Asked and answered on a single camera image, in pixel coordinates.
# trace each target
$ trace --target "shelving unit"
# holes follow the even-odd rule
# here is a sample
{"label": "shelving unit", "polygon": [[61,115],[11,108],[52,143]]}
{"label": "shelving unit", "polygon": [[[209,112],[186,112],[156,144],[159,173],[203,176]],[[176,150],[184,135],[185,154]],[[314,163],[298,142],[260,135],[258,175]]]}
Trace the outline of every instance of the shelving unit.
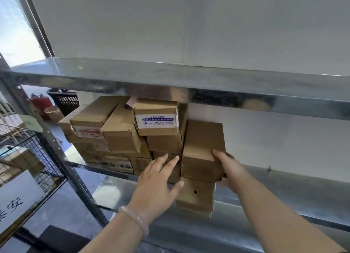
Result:
{"label": "shelving unit", "polygon": [[[0,71],[0,81],[1,92],[16,112],[30,116],[27,124],[38,123],[42,127],[41,139],[50,145],[68,181],[101,226],[108,223],[101,208],[116,212],[120,205],[127,204],[137,176],[115,172],[97,163],[76,163],[67,159],[29,103],[21,84],[229,107],[242,107],[245,100],[254,99],[269,105],[273,112],[350,119],[348,77],[54,57],[6,68]],[[91,194],[76,168],[107,176]],[[349,183],[257,167],[247,169],[325,233],[331,233],[330,230],[338,234],[350,232],[350,202],[344,198],[350,197]],[[172,235],[181,237],[181,244],[176,238],[168,239]],[[146,241],[176,250],[208,250],[215,246],[216,250],[234,247],[242,252],[262,251],[237,195],[219,186],[211,219],[172,207],[151,226]]]}

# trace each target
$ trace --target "black object on box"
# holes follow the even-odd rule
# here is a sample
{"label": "black object on box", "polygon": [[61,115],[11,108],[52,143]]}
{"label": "black object on box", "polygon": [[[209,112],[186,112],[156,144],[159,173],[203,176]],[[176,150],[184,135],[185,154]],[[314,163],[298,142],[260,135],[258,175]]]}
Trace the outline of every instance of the black object on box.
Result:
{"label": "black object on box", "polygon": [[46,93],[51,96],[64,116],[79,107],[78,95],[75,91],[51,88]]}

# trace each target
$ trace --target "fire extinguisher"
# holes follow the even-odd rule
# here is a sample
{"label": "fire extinguisher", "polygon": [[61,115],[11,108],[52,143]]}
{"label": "fire extinguisher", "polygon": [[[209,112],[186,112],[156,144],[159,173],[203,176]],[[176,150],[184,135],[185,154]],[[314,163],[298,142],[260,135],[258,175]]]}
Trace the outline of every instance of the fire extinguisher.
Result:
{"label": "fire extinguisher", "polygon": [[40,93],[39,95],[32,93],[29,100],[36,107],[42,119],[50,120],[49,116],[44,112],[44,110],[47,107],[50,107],[53,105],[49,97],[44,96],[42,93]]}

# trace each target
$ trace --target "wire mesh cage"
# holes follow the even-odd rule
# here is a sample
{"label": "wire mesh cage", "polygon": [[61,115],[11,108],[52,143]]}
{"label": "wire mesh cage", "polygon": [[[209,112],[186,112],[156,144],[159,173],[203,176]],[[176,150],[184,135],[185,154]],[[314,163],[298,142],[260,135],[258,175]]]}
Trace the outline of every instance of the wire mesh cage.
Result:
{"label": "wire mesh cage", "polygon": [[65,178],[36,132],[0,124],[0,187],[25,170],[45,194]]}

